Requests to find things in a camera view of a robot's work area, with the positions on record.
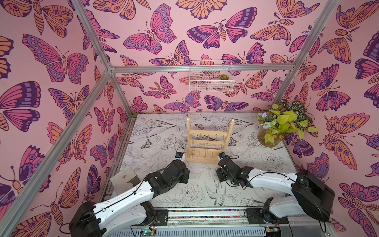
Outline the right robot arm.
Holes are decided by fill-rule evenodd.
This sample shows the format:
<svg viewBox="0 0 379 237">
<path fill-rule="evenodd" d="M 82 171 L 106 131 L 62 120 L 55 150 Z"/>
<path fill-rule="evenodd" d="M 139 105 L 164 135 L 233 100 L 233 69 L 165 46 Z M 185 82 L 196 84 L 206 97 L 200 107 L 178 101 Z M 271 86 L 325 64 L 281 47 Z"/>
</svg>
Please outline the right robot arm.
<svg viewBox="0 0 379 237">
<path fill-rule="evenodd" d="M 216 173 L 220 182 L 233 186 L 266 188 L 286 193 L 284 198 L 268 198 L 260 215 L 270 223 L 275 219 L 307 215 L 320 222 L 328 222 L 335 192 L 308 170 L 297 173 L 262 171 L 252 166 L 239 167 L 230 156 L 219 154 Z"/>
</svg>

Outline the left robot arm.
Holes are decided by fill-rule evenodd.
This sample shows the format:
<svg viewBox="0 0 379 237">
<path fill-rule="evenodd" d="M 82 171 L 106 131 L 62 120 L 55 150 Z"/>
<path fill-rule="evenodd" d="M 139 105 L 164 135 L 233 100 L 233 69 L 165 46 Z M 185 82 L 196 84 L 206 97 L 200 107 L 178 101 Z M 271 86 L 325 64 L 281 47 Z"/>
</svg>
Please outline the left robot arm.
<svg viewBox="0 0 379 237">
<path fill-rule="evenodd" d="M 150 225 L 156 219 L 151 200 L 189 181 L 190 171 L 181 160 L 148 174 L 138 185 L 104 202 L 83 203 L 69 224 L 72 237 L 108 237 L 133 225 Z"/>
</svg>

